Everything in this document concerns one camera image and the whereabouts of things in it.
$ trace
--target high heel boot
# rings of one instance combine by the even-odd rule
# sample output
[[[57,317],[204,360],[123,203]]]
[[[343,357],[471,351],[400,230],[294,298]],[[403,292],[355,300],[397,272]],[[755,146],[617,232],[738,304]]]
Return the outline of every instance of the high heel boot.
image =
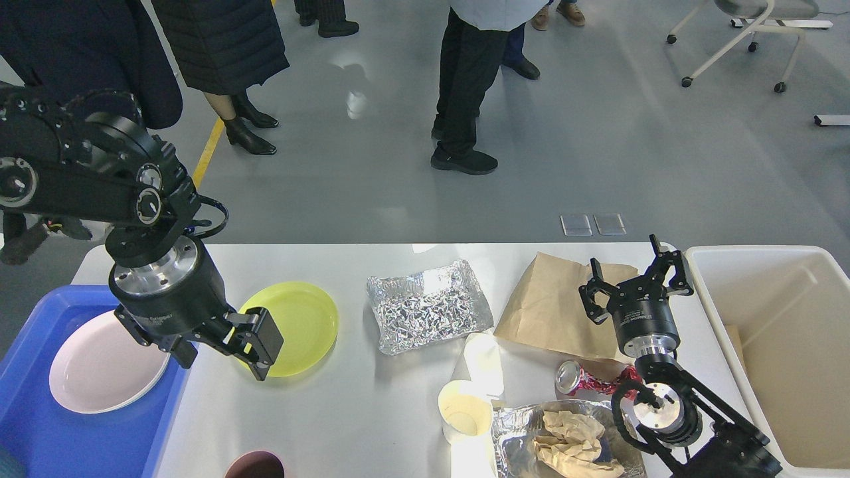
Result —
[[[251,104],[248,99],[248,93],[243,91],[239,94],[234,94],[230,97],[233,100],[233,107],[236,109],[238,117],[245,118],[257,128],[274,128],[278,122],[273,117],[257,111],[257,108]]]
[[[227,128],[227,140],[232,144],[242,146],[251,154],[275,154],[277,148],[263,138],[252,133],[241,119],[233,118],[224,121]]]

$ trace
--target aluminum foil tray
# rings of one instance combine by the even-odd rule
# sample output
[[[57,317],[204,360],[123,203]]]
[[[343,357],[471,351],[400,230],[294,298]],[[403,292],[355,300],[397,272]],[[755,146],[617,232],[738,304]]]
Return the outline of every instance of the aluminum foil tray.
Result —
[[[407,277],[366,282],[388,356],[493,327],[490,304],[463,259]]]
[[[497,408],[493,411],[493,443],[496,448],[496,468],[500,478],[563,478],[558,472],[537,460],[534,437],[550,435],[543,427],[543,412],[584,413],[605,427],[603,438],[611,454],[626,471],[622,478],[646,478],[641,453],[620,436],[614,425],[611,405],[606,401],[568,399],[548,401],[519,408]]]

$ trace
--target white bin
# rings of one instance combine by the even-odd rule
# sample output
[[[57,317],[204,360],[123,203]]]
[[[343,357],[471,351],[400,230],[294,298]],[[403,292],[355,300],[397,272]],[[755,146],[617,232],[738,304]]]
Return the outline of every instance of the white bin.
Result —
[[[694,288],[782,476],[850,476],[850,280],[824,249],[685,252]],[[725,326],[739,330],[744,367]]]

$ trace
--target white plate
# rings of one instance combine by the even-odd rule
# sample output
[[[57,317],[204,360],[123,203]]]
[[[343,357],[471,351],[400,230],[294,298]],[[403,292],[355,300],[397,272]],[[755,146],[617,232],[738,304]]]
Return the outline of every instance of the white plate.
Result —
[[[50,393],[77,413],[125,407],[162,376],[169,354],[136,343],[110,310],[82,324],[50,366]]]

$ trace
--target brown shoe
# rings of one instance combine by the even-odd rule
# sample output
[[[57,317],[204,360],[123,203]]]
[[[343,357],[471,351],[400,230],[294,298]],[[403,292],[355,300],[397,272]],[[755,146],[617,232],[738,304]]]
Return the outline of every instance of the brown shoe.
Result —
[[[531,19],[531,26],[535,30],[545,31],[549,29],[549,6],[546,5]]]
[[[584,14],[579,10],[576,3],[568,3],[566,0],[561,0],[556,9],[558,13],[564,16],[571,24],[575,26],[584,26]]]

